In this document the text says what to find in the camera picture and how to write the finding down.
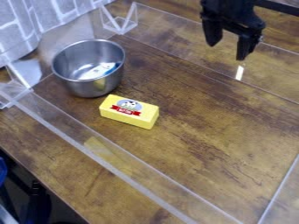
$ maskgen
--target stainless steel bowl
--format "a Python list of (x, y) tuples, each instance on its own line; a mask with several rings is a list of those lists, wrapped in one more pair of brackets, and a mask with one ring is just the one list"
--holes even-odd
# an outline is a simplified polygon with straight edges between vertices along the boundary
[[(83, 40), (69, 45), (57, 54), (51, 69), (73, 94), (98, 97), (118, 87), (123, 78), (125, 61), (126, 51), (118, 43), (105, 39)], [(114, 71), (91, 79), (85, 76), (102, 63), (117, 63)]]

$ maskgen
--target bowl rim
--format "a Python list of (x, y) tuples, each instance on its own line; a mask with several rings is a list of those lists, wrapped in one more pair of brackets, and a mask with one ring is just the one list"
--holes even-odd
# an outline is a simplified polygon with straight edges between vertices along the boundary
[[(74, 80), (74, 79), (66, 78), (65, 76), (62, 76), (62, 75), (58, 73), (58, 71), (57, 71), (55, 68), (54, 68), (54, 61), (57, 60), (57, 58), (59, 57), (59, 55), (61, 55), (61, 54), (62, 54), (70, 47), (73, 47), (73, 46), (75, 46), (75, 45), (79, 45), (79, 44), (82, 44), (82, 43), (86, 43), (86, 42), (107, 42), (107, 43), (115, 45), (115, 46), (119, 47), (119, 49), (122, 50), (122, 52), (123, 52), (123, 54), (125, 54), (125, 58), (123, 58), (123, 60), (122, 60), (121, 65), (118, 66), (118, 68), (114, 70), (113, 73), (109, 73), (109, 74), (101, 76), (101, 78), (94, 78), (94, 79), (89, 79), (89, 80)], [(114, 74), (114, 73), (121, 69), (121, 67), (122, 67), (122, 66), (125, 65), (125, 63), (126, 63), (126, 58), (127, 58), (126, 49), (125, 49), (125, 47), (123, 47), (119, 43), (117, 43), (115, 41), (111, 41), (111, 40), (107, 40), (107, 39), (85, 39), (85, 40), (81, 40), (81, 41), (78, 41), (78, 42), (75, 42), (75, 43), (67, 45), (67, 46), (66, 46), (66, 47), (65, 47), (65, 48), (55, 54), (55, 56), (54, 56), (54, 58), (53, 58), (53, 61), (51, 61), (51, 70), (53, 70), (53, 73), (54, 73), (58, 77), (61, 77), (63, 80), (66, 80), (66, 81), (77, 81), (77, 82), (97, 81), (97, 80), (99, 80), (99, 79), (102, 79), (102, 78), (110, 76), (111, 74)]]

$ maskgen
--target yellow butter package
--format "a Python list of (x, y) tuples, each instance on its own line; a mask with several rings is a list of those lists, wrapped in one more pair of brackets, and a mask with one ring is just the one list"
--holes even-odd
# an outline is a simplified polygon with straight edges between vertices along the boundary
[(159, 107), (111, 94), (99, 106), (101, 115), (150, 130), (159, 116)]

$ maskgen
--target red label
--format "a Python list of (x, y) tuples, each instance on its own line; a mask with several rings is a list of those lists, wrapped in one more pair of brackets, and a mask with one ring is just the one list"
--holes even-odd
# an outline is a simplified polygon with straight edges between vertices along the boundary
[(127, 108), (121, 108), (117, 105), (113, 105), (113, 109), (117, 110), (118, 112), (123, 113), (123, 114), (127, 114), (127, 115), (141, 116), (141, 114), (142, 114), (142, 112), (130, 110)]

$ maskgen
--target cartoon logo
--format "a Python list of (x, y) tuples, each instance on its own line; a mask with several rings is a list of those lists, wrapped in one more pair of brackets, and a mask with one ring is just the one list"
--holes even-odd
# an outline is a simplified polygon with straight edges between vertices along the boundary
[(142, 108), (141, 102), (129, 99), (121, 100), (117, 105), (113, 105), (114, 110), (131, 116), (141, 116), (142, 112), (139, 111)]

